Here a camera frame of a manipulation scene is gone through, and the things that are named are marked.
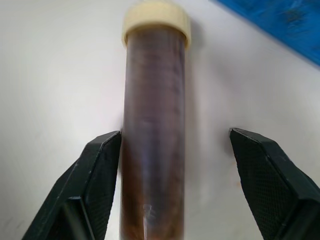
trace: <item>cylindrical container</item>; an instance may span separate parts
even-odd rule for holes
[[[122,145],[121,240],[182,240],[186,13],[168,1],[132,7]]]

